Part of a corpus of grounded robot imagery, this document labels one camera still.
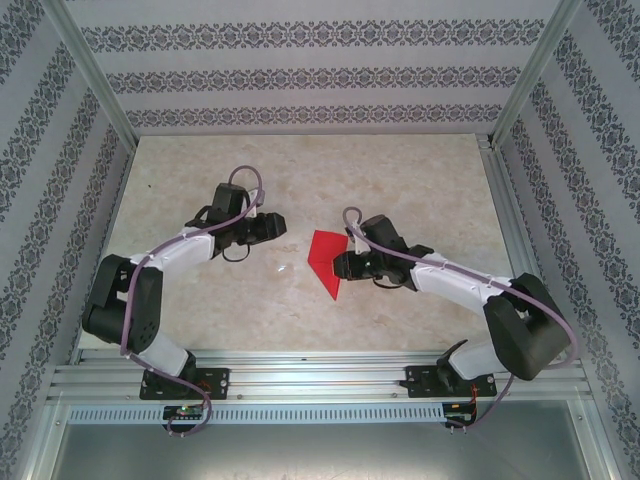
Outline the red paper sheet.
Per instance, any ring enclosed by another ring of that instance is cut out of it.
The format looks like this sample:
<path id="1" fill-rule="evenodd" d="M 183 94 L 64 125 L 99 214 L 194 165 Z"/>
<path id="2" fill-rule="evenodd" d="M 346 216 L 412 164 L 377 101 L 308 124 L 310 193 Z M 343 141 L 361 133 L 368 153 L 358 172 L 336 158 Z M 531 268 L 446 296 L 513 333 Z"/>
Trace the red paper sheet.
<path id="1" fill-rule="evenodd" d="M 308 264 L 334 301 L 341 279 L 334 273 L 333 260 L 346 252 L 347 244 L 346 235 L 323 230 L 315 230 L 311 240 Z"/>

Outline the grey metal sheet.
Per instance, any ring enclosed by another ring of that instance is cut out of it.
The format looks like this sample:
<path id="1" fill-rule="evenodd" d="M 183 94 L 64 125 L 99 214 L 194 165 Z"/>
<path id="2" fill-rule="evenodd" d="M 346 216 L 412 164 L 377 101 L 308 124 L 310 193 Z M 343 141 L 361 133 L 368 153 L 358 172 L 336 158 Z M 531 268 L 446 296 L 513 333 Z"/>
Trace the grey metal sheet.
<path id="1" fill-rule="evenodd" d="M 484 424 L 218 424 L 172 439 L 153 423 L 58 407 L 27 480 L 624 480 L 588 401 L 516 401 Z"/>

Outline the long aluminium base rail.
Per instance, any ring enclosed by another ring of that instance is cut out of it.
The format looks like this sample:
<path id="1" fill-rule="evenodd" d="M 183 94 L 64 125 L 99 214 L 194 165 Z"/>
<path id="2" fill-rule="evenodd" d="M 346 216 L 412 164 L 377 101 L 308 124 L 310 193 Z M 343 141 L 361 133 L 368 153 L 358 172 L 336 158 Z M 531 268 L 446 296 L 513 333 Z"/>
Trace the long aluminium base rail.
<path id="1" fill-rule="evenodd" d="M 230 403 L 406 402 L 400 381 L 410 365 L 435 361 L 431 352 L 233 352 L 199 350 L 202 367 L 230 372 Z M 133 404 L 143 371 L 113 350 L 85 350 L 74 365 L 55 367 L 49 402 Z"/>

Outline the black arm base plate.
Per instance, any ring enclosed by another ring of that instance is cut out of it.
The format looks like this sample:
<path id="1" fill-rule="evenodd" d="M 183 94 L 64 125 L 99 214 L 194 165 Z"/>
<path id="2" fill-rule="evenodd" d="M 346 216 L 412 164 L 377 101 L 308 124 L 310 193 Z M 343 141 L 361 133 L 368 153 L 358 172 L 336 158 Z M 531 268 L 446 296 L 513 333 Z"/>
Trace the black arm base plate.
<path id="1" fill-rule="evenodd" d="M 497 395 L 491 375 L 466 380 L 450 367 L 423 365 L 407 366 L 405 376 L 399 385 L 407 389 L 410 398 L 494 398 Z"/>
<path id="2" fill-rule="evenodd" d="M 211 400 L 226 400 L 230 371 L 224 368 L 198 368 L 182 376 L 183 380 L 204 391 Z M 139 391 L 141 400 L 198 400 L 202 395 L 191 387 L 156 373 L 145 371 Z"/>

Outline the aluminium side rail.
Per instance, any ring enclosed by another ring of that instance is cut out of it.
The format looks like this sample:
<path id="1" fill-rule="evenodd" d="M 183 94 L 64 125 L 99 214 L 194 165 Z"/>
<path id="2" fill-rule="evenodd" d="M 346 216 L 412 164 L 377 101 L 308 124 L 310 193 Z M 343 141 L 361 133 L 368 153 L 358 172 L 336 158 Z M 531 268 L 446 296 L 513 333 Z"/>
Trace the aluminium side rail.
<path id="1" fill-rule="evenodd" d="M 112 231 L 114 228 L 114 224 L 117 218 L 117 214 L 120 208 L 120 204 L 122 201 L 122 197 L 124 194 L 124 190 L 126 189 L 126 183 L 128 181 L 128 177 L 130 175 L 130 171 L 131 171 L 131 167 L 132 164 L 134 162 L 135 159 L 135 155 L 137 153 L 137 150 L 134 149 L 132 153 L 129 153 L 125 159 L 125 163 L 123 164 L 123 169 L 121 171 L 121 174 L 119 176 L 119 180 L 118 180 L 118 184 L 116 186 L 116 190 L 114 193 L 114 197 L 112 200 L 112 203 L 110 205 L 110 209 L 109 209 L 109 216 L 107 218 L 107 223 L 103 232 L 103 235 L 101 237 L 101 241 L 99 244 L 99 250 L 98 253 L 96 255 L 95 258 L 95 262 L 93 265 L 93 270 L 91 273 L 91 277 L 90 277 L 90 282 L 89 282 L 89 286 L 84 298 L 84 303 L 80 309 L 80 316 L 79 316 L 79 323 L 77 328 L 74 331 L 73 337 L 72 337 L 72 343 L 71 343 L 71 347 L 68 351 L 68 355 L 66 357 L 66 363 L 67 364 L 76 364 L 77 363 L 77 357 L 78 357 L 78 350 L 79 350 L 79 342 L 80 342 L 80 338 L 83 332 L 83 328 L 82 328 L 82 321 L 84 318 L 84 313 L 85 313 L 85 309 L 88 306 L 88 301 L 89 301 L 89 297 L 93 288 L 93 283 L 95 281 L 97 272 L 98 272 L 98 268 L 100 265 L 100 262 L 106 252 L 106 249 L 108 247 L 109 244 L 109 240 L 110 237 L 112 235 Z"/>
<path id="2" fill-rule="evenodd" d="M 513 277 L 527 273 L 542 280 L 518 202 L 499 152 L 494 150 L 488 135 L 476 136 L 492 199 L 504 239 Z"/>

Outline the aluminium frame post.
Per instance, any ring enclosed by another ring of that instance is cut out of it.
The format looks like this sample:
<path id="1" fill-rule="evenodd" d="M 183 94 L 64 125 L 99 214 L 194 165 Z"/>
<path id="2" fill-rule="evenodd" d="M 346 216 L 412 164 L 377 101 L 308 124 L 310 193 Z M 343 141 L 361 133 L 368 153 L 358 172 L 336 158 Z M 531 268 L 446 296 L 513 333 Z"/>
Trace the aluminium frame post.
<path id="1" fill-rule="evenodd" d="M 120 105 L 105 73 L 102 71 L 81 29 L 64 0 L 41 0 L 43 9 L 71 53 L 83 78 L 105 110 L 110 123 L 128 152 L 133 153 L 139 136 Z"/>
<path id="2" fill-rule="evenodd" d="M 559 44 L 581 3 L 582 0 L 559 0 L 521 75 L 516 81 L 514 89 L 498 116 L 490 135 L 490 143 L 494 150 L 501 146 L 509 135 L 513 123 L 516 121 L 530 92 L 551 59 L 553 51 Z"/>

